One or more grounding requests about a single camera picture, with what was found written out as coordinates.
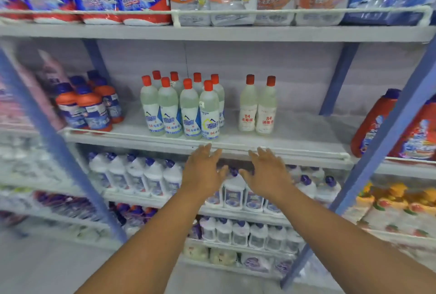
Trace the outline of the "person's right hand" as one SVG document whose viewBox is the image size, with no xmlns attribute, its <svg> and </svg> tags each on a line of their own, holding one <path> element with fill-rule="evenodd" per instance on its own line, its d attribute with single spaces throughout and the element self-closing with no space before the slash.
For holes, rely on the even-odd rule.
<svg viewBox="0 0 436 294">
<path fill-rule="evenodd" d="M 248 155 L 254 166 L 254 183 L 249 188 L 276 206 L 283 206 L 292 192 L 292 180 L 282 159 L 269 148 L 249 150 Z"/>
</svg>

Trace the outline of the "person's left hand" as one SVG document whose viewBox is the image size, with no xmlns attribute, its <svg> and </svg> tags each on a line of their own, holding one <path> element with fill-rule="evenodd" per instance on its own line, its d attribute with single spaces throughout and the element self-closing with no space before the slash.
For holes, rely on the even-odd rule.
<svg viewBox="0 0 436 294">
<path fill-rule="evenodd" d="M 182 176 L 181 190 L 201 203 L 219 191 L 217 164 L 221 159 L 222 149 L 211 152 L 211 144 L 199 145 L 189 156 Z"/>
</svg>

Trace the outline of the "person's left forearm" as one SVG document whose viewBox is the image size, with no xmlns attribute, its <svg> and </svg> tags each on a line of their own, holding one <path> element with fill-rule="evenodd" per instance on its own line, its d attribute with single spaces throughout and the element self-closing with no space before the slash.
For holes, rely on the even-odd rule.
<svg viewBox="0 0 436 294">
<path fill-rule="evenodd" d="M 183 186 L 74 294 L 164 294 L 193 221 L 216 190 Z"/>
</svg>

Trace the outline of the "person's right forearm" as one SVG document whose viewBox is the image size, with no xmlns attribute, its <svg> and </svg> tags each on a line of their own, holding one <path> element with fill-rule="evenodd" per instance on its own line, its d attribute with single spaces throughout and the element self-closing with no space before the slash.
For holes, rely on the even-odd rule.
<svg viewBox="0 0 436 294">
<path fill-rule="evenodd" d="M 253 190 L 283 212 L 346 294 L 436 294 L 436 273 L 293 185 Z"/>
</svg>

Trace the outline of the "row of small white bottles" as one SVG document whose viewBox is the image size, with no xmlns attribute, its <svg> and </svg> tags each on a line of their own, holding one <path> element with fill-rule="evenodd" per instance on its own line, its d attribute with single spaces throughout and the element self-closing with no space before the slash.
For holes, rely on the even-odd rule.
<svg viewBox="0 0 436 294">
<path fill-rule="evenodd" d="M 196 218 L 188 233 L 188 238 L 294 255 L 297 255 L 306 244 L 291 226 L 249 223 L 245 220 L 211 216 Z"/>
</svg>

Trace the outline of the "cream red-capped bottle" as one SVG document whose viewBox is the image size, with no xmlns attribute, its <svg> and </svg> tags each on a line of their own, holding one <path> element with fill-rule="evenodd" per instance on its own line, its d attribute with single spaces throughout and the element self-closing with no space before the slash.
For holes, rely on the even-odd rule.
<svg viewBox="0 0 436 294">
<path fill-rule="evenodd" d="M 268 76 L 266 86 L 259 96 L 257 122 L 255 131 L 259 135 L 269 135 L 273 132 L 277 110 L 275 76 Z"/>
<path fill-rule="evenodd" d="M 248 74 L 246 84 L 240 94 L 238 129 L 241 132 L 255 130 L 255 117 L 258 109 L 258 93 L 255 86 L 255 76 Z"/>
</svg>

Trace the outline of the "group of clear red-capped bottles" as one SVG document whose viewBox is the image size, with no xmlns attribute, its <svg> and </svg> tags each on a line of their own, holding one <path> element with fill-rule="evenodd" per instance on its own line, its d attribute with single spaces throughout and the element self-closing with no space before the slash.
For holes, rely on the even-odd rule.
<svg viewBox="0 0 436 294">
<path fill-rule="evenodd" d="M 217 90 L 219 76 L 211 75 L 210 80 L 201 80 L 200 73 L 184 79 L 183 89 L 177 90 L 178 73 L 161 77 L 153 71 L 142 78 L 143 87 L 140 101 L 146 126 L 152 135 L 166 135 L 188 139 L 216 140 L 224 123 L 224 99 Z"/>
</svg>

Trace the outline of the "row of pale pouches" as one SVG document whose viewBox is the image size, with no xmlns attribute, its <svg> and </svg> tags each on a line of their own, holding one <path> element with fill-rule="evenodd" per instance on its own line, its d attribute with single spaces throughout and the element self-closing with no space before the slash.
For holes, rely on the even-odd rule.
<svg viewBox="0 0 436 294">
<path fill-rule="evenodd" d="M 199 263 L 208 263 L 225 268 L 242 268 L 257 273 L 285 275 L 293 264 L 294 254 L 239 251 L 199 243 L 184 245 L 182 256 Z"/>
</svg>

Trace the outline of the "row of white blue-capped bottles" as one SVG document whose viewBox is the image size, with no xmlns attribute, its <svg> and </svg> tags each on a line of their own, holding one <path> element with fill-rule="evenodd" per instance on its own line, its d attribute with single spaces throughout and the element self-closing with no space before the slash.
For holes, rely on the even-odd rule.
<svg viewBox="0 0 436 294">
<path fill-rule="evenodd" d="M 181 187 L 184 164 L 172 159 L 139 157 L 136 153 L 90 152 L 87 155 L 91 179 L 107 191 L 169 199 Z M 341 184 L 322 168 L 286 165 L 296 186 L 309 197 L 329 206 L 341 191 Z M 280 215 L 269 200 L 255 194 L 236 168 L 229 168 L 221 188 L 205 200 L 209 208 L 246 210 Z"/>
</svg>

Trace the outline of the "large red detergent bottle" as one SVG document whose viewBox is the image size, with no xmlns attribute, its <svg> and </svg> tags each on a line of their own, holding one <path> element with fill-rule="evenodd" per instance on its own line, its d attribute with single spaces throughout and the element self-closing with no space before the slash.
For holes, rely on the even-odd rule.
<svg viewBox="0 0 436 294">
<path fill-rule="evenodd" d="M 389 88 L 370 109 L 352 138 L 350 148 L 353 156 L 361 158 L 366 152 L 381 124 L 393 110 L 400 93 L 400 89 Z"/>
<path fill-rule="evenodd" d="M 436 94 L 410 122 L 389 157 L 433 161 L 436 154 Z"/>
</svg>

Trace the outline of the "white metal shelving unit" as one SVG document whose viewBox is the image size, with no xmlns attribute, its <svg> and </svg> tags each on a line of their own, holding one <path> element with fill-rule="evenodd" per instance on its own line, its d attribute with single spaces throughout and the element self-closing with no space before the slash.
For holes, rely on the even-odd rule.
<svg viewBox="0 0 436 294">
<path fill-rule="evenodd" d="M 321 10 L 265 10 L 247 11 L 248 14 L 285 14 L 298 12 L 320 12 Z M 335 12 L 364 12 L 364 9 L 335 9 Z M 14 60 L 14 47 L 17 38 L 78 38 L 78 39 L 119 39 L 119 40 L 170 40 L 206 42 L 244 43 L 429 43 L 434 37 L 436 26 L 430 25 L 433 9 L 429 5 L 406 8 L 368 8 L 369 12 L 422 12 L 423 17 L 416 26 L 331 26 L 331 27 L 183 27 L 177 21 L 179 15 L 189 11 L 155 11 L 149 14 L 169 14 L 173 25 L 158 27 L 110 26 L 38 23 L 7 23 L 0 20 L 0 47 Z M 231 11 L 200 11 L 198 14 L 231 14 Z M 352 170 L 359 160 L 353 160 L 348 152 L 321 152 L 304 149 L 279 148 L 283 160 L 300 160 L 327 168 Z M 385 157 L 376 174 L 391 174 L 403 177 L 416 177 L 436 180 L 436 161 L 398 159 Z"/>
</svg>

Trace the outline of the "row of purple bottles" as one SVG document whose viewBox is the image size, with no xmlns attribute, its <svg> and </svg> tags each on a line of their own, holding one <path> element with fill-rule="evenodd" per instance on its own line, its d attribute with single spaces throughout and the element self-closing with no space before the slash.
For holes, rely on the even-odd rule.
<svg viewBox="0 0 436 294">
<path fill-rule="evenodd" d="M 55 214 L 82 220 L 101 221 L 96 207 L 85 197 L 68 196 L 45 191 L 34 191 L 32 198 L 38 207 Z M 142 227 L 158 211 L 156 208 L 130 205 L 127 203 L 107 203 L 108 211 L 121 225 Z"/>
</svg>

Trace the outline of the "row of blurred white packets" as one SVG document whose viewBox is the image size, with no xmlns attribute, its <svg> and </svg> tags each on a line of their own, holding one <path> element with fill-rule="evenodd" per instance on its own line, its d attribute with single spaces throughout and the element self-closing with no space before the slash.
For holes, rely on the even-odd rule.
<svg viewBox="0 0 436 294">
<path fill-rule="evenodd" d="M 12 135 L 0 135 L 0 179 L 51 186 L 72 184 L 40 138 Z"/>
</svg>

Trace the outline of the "pink refill pouch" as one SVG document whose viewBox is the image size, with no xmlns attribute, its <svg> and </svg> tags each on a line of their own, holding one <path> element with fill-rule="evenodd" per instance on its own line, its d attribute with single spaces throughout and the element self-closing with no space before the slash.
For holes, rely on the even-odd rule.
<svg viewBox="0 0 436 294">
<path fill-rule="evenodd" d="M 0 60 L 0 129 L 14 132 L 37 132 L 32 118 L 22 103 L 22 93 L 31 96 L 31 110 L 34 117 L 44 114 L 56 131 L 66 127 L 66 122 L 36 76 L 16 61 Z"/>
</svg>

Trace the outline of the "blue shelf bracket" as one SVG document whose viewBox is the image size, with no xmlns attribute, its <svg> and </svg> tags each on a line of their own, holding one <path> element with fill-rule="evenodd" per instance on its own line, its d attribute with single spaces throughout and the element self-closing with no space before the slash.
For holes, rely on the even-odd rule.
<svg viewBox="0 0 436 294">
<path fill-rule="evenodd" d="M 330 116 L 333 114 L 339 93 L 359 46 L 360 43 L 347 42 L 343 44 L 324 101 L 319 110 L 320 116 Z"/>
<path fill-rule="evenodd" d="M 100 52 L 97 39 L 82 39 L 82 43 L 84 44 L 94 69 L 97 70 L 108 83 L 112 83 L 105 61 Z"/>
</svg>

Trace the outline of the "blue shelf upright post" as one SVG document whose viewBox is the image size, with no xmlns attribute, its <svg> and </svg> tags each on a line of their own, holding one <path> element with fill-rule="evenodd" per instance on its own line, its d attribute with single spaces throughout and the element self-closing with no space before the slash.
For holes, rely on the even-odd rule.
<svg viewBox="0 0 436 294">
<path fill-rule="evenodd" d="M 436 32 L 402 91 L 399 102 L 390 112 L 388 120 L 384 122 L 387 124 L 382 125 L 382 129 L 379 129 L 379 137 L 375 138 L 369 152 L 365 152 L 357 165 L 352 168 L 345 182 L 345 187 L 330 205 L 331 212 L 329 213 L 341 215 L 346 208 L 351 206 L 352 198 L 357 196 L 358 189 L 363 189 L 364 180 L 368 180 L 369 176 L 384 161 L 390 149 L 410 124 L 412 115 L 415 116 L 420 107 L 423 106 L 426 101 L 425 97 L 429 98 L 436 92 Z M 312 248 L 313 245 L 310 243 L 304 247 L 296 263 L 281 280 L 280 286 L 283 290 L 291 288 L 300 271 L 312 257 Z"/>
<path fill-rule="evenodd" d="M 7 54 L 4 52 L 4 48 L 0 46 L 0 60 L 11 61 Z M 37 115 L 34 117 L 33 111 L 31 110 L 31 96 L 22 93 L 22 103 L 24 108 L 32 118 L 32 121 L 38 132 L 47 146 L 50 153 L 57 159 L 62 168 L 66 173 L 72 178 L 75 185 L 77 185 L 89 201 L 96 207 L 98 214 L 102 217 L 104 221 L 108 224 L 112 233 L 115 237 L 122 243 L 126 243 L 128 238 L 126 232 L 122 229 L 121 225 L 108 211 L 106 203 L 101 196 L 101 193 L 92 185 L 88 175 L 84 172 L 82 167 L 76 161 L 75 156 L 71 153 L 68 148 L 64 138 L 50 125 L 44 114 Z"/>
</svg>

